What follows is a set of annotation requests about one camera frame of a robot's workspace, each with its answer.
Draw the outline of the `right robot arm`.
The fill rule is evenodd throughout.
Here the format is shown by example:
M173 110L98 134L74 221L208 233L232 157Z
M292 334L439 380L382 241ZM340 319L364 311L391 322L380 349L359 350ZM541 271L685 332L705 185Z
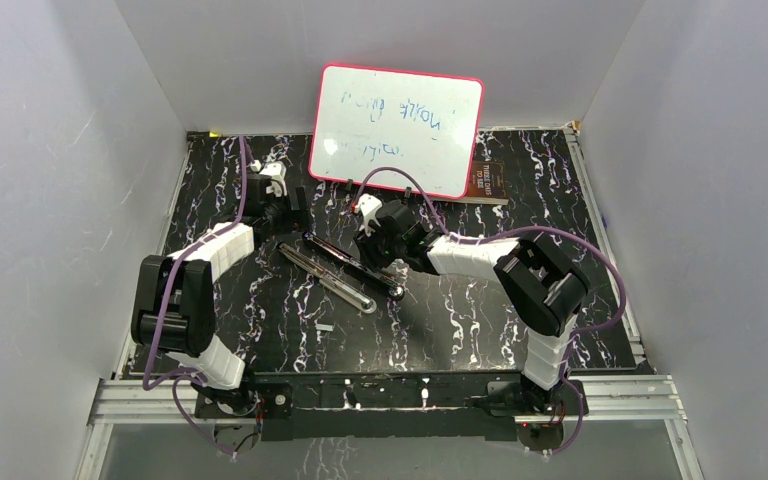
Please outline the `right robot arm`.
M362 218L354 241L364 266L380 270L401 260L416 272L500 285L528 329L525 405L547 414L561 403L564 356L590 284L548 235L471 244L425 228L400 201L364 194L352 210Z

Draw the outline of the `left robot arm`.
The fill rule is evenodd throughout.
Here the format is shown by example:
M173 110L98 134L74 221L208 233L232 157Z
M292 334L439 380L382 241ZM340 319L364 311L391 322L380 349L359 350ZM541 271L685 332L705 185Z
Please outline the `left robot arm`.
M175 253L147 256L131 320L132 340L149 349L144 389L185 376L199 387L220 390L220 403L231 414L253 412L259 391L243 379L246 363L216 334L214 286L265 241L308 226L304 188L289 189L275 175L252 174L226 221Z

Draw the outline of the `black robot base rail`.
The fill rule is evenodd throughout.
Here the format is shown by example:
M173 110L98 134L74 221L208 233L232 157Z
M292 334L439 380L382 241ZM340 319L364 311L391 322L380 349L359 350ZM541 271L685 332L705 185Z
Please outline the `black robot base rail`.
M517 371L259 373L241 413L200 391L203 420L261 418L267 441L304 438L483 437L558 446L590 412L578 380L542 392Z

